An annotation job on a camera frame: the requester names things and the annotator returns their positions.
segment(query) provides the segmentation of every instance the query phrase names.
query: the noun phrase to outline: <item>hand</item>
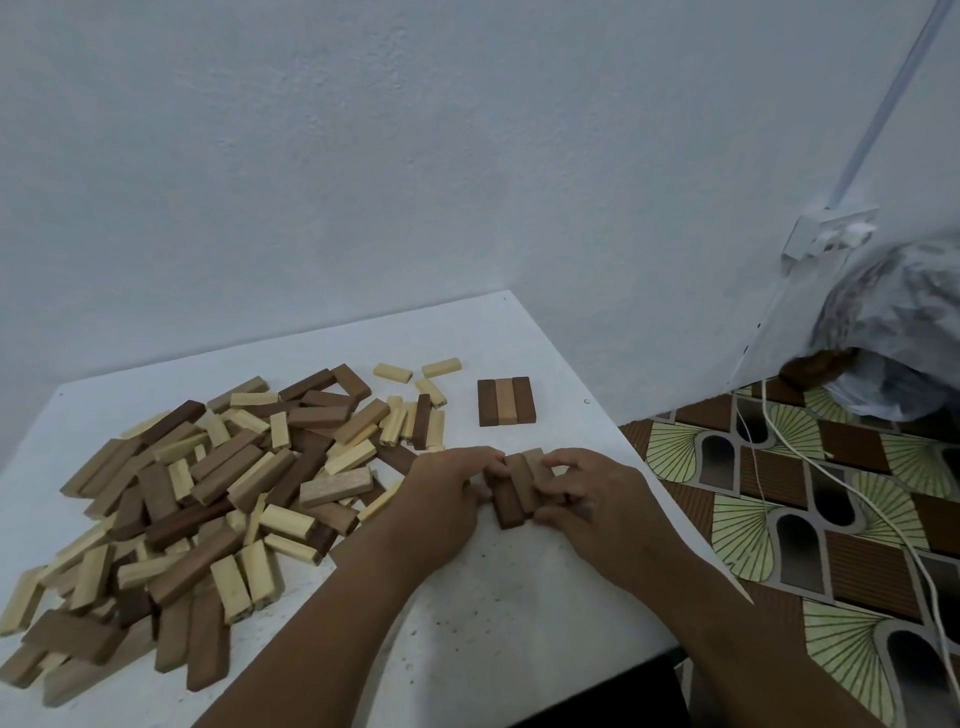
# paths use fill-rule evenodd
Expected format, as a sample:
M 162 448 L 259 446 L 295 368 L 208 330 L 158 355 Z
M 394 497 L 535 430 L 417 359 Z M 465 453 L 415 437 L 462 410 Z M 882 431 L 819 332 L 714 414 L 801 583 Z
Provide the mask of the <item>hand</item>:
M 503 452 L 456 448 L 421 455 L 387 508 L 361 528 L 378 530 L 397 567 L 420 583 L 456 556 L 476 529 L 477 507 L 489 495 L 470 483 L 489 471 L 510 474 Z
M 534 514 L 536 522 L 561 530 L 587 563 L 641 601 L 656 596 L 664 580 L 674 580 L 675 557 L 687 551 L 686 544 L 636 468 L 579 448 L 549 452 L 543 465 L 569 470 L 540 489 L 588 498 L 592 517 L 587 521 L 569 508 L 544 505 Z

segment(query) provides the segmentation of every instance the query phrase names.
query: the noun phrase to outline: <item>white cable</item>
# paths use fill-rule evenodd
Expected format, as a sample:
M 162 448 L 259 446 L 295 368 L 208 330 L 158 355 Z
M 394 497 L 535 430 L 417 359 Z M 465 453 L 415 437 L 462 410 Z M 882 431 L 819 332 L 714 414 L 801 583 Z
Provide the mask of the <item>white cable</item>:
M 907 541 L 906 537 L 903 535 L 903 532 L 899 528 L 897 528 L 897 525 L 895 523 L 893 523 L 889 518 L 887 518 L 886 514 L 884 514 L 883 511 L 881 511 L 879 508 L 876 507 L 876 504 L 873 501 L 871 501 L 868 497 L 864 496 L 862 493 L 860 493 L 858 490 L 856 490 L 852 486 L 845 483 L 840 478 L 828 473 L 827 470 L 822 468 L 819 464 L 813 462 L 813 460 L 808 458 L 803 453 L 799 452 L 789 442 L 787 442 L 786 438 L 783 437 L 783 435 L 777 429 L 777 426 L 774 425 L 773 422 L 770 420 L 770 415 L 767 412 L 767 380 L 766 379 L 763 379 L 760 384 L 760 394 L 761 394 L 760 405 L 763 408 L 763 419 L 767 421 L 767 424 L 774 431 L 774 434 L 777 435 L 778 438 L 780 438 L 780 441 L 784 445 L 786 445 L 790 449 L 790 451 L 793 452 L 793 454 L 795 454 L 801 460 L 805 460 L 808 465 L 811 465 L 814 468 L 816 468 L 818 471 L 826 475 L 830 480 L 833 480 L 839 483 L 848 491 L 850 491 L 851 493 L 855 494 L 858 498 L 860 498 L 860 500 L 862 500 L 867 505 L 869 505 L 874 510 L 874 512 L 883 519 L 883 522 L 885 522 L 887 525 L 889 525 L 891 528 L 894 529 L 894 533 L 897 534 L 897 536 L 903 542 L 903 545 L 907 547 L 907 550 L 910 552 L 910 555 L 913 557 L 913 560 L 917 563 L 917 569 L 920 570 L 920 573 L 924 576 L 924 579 L 926 580 L 926 586 L 930 590 L 930 602 L 933 604 L 933 622 L 937 627 L 937 637 L 940 640 L 940 648 L 942 650 L 944 668 L 947 670 L 947 677 L 949 678 L 950 686 L 953 688 L 953 696 L 955 699 L 960 700 L 960 685 L 957 684 L 957 676 L 956 676 L 956 673 L 953 671 L 953 662 L 950 659 L 950 653 L 949 653 L 948 644 L 947 644 L 947 632 L 946 630 L 944 630 L 943 620 L 940 619 L 940 597 L 937 595 L 937 587 L 936 585 L 934 585 L 933 579 L 930 577 L 930 573 L 926 570 L 926 567 L 924 566 L 924 562 L 920 558 L 920 554 L 917 553 L 917 549 L 915 549 L 913 545 L 910 544 L 909 541 Z

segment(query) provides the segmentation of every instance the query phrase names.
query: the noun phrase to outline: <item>table surface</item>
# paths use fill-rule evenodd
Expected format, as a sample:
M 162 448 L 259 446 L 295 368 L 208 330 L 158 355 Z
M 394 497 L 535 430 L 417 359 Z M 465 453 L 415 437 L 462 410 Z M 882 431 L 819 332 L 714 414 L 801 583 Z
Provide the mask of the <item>table surface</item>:
M 186 399 L 209 400 L 254 375 L 276 389 L 347 362 L 373 395 L 416 398 L 410 384 L 373 376 L 380 361 L 412 369 L 459 356 L 438 377 L 446 394 L 447 447 L 507 452 L 596 449 L 640 468 L 684 540 L 722 564 L 590 392 L 510 292 L 189 356 L 61 386 L 0 476 L 0 602 L 23 570 L 44 563 L 90 526 L 84 500 L 58 492 L 100 447 L 130 425 Z M 481 428 L 476 380 L 529 376 L 535 425 Z M 373 464 L 386 485 L 399 479 Z M 510 725 L 676 645 L 643 605 L 584 564 L 558 533 L 527 523 L 500 531 L 492 509 L 457 559 L 415 593 L 384 643 L 355 725 Z M 161 675 L 153 654 L 56 710 L 0 685 L 0 715 L 21 726 L 188 726 L 250 663 L 333 570 L 281 557 L 287 585 L 276 604 L 232 628 L 230 674 L 188 692 L 184 670 Z M 40 609 L 55 603 L 44 597 Z M 0 661 L 17 647 L 0 641 Z M 302 676 L 304 688 L 321 674 Z

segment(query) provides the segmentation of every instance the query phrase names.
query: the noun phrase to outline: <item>pile of wooden blocks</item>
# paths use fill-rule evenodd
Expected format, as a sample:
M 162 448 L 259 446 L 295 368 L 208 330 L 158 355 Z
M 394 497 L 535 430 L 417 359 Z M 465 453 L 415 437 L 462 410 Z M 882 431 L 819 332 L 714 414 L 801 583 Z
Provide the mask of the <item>pile of wooden blocks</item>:
M 282 595 L 276 554 L 320 563 L 402 482 L 384 490 L 374 457 L 406 475 L 417 455 L 401 439 L 444 448 L 446 398 L 431 377 L 459 369 L 426 365 L 416 402 L 363 407 L 371 389 L 346 364 L 278 392 L 255 376 L 108 441 L 60 489 L 89 499 L 95 524 L 25 572 L 0 616 L 0 636 L 24 633 L 0 681 L 43 676 L 43 704 L 56 707 L 152 650 L 159 672 L 186 665 L 190 691 L 226 677 L 230 626 Z M 34 622 L 48 589 L 62 603 Z

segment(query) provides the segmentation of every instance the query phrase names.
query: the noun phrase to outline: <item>wall outlet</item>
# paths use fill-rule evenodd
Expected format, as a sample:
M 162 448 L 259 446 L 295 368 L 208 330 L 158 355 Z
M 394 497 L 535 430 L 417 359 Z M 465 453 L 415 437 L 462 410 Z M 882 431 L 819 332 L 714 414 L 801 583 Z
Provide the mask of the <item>wall outlet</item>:
M 873 222 L 879 211 L 877 206 L 866 206 L 805 212 L 787 238 L 783 254 L 802 260 L 811 255 L 863 245 L 876 230 Z

